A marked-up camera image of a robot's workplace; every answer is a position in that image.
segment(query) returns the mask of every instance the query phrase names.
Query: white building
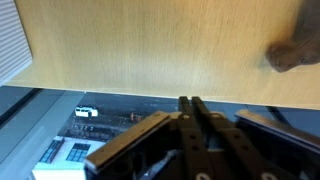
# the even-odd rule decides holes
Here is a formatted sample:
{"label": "white building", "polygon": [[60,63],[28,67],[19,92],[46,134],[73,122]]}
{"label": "white building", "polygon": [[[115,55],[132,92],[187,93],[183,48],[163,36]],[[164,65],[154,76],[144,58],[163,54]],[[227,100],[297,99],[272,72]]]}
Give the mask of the white building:
{"label": "white building", "polygon": [[56,136],[32,170],[36,180],[85,179],[84,158],[105,142]]}

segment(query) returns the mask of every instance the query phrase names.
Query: white car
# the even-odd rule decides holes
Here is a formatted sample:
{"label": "white car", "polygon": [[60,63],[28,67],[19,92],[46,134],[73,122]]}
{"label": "white car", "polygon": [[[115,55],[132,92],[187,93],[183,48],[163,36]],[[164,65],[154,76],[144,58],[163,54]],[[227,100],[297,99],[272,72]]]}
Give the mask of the white car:
{"label": "white car", "polygon": [[74,110],[76,116],[80,117],[97,117],[98,116],[98,109],[95,107],[84,107],[84,106],[77,106]]}

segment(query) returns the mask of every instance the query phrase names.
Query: window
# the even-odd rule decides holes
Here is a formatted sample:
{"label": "window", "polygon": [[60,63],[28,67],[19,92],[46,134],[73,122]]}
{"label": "window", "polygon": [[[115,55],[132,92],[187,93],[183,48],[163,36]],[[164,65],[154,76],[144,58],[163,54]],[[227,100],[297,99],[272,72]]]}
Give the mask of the window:
{"label": "window", "polygon": [[59,151],[60,147],[62,146],[63,142],[64,140],[53,140],[50,146],[48,147],[47,151],[41,157],[40,162],[50,164],[56,156],[57,152]]}
{"label": "window", "polygon": [[86,158],[89,148],[90,144],[75,143],[66,160],[83,162],[84,158]]}

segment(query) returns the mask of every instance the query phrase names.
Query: white window blind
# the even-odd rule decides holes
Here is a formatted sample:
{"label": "white window blind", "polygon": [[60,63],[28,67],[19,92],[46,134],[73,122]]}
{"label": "white window blind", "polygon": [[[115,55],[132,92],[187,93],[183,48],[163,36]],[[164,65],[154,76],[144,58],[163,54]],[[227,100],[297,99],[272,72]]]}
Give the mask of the white window blind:
{"label": "white window blind", "polygon": [[0,0],[0,86],[32,62],[30,48],[13,0]]}

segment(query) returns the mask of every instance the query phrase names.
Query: light wood grain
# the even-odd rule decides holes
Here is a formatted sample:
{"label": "light wood grain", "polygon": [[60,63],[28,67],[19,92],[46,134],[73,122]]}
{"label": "light wood grain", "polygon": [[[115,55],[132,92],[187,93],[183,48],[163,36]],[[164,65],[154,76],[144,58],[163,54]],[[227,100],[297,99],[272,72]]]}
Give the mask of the light wood grain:
{"label": "light wood grain", "polygon": [[279,74],[301,0],[17,0],[34,63],[8,85],[320,109],[320,65]]}

